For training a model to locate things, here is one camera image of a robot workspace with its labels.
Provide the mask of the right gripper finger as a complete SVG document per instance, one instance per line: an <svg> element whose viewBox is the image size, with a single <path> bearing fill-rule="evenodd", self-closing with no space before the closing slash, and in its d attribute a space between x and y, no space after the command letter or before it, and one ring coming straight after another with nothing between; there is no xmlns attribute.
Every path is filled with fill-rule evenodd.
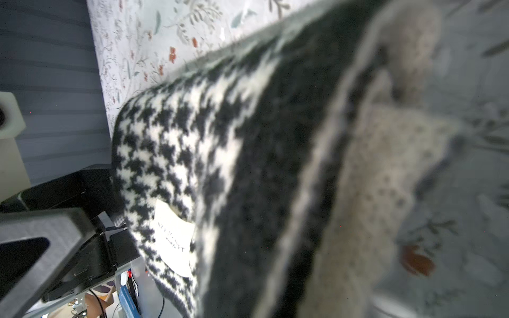
<svg viewBox="0 0 509 318"><path fill-rule="evenodd" d="M80 208L1 214L1 316L24 316L94 233Z"/></svg>

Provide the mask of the houndstooth scarf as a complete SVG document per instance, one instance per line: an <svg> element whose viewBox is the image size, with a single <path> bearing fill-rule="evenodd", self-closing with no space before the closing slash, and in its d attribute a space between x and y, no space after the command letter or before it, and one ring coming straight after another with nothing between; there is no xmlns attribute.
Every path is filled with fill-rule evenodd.
<svg viewBox="0 0 509 318"><path fill-rule="evenodd" d="M366 317L462 138L424 103L432 1L320 1L132 97L113 185L183 317Z"/></svg>

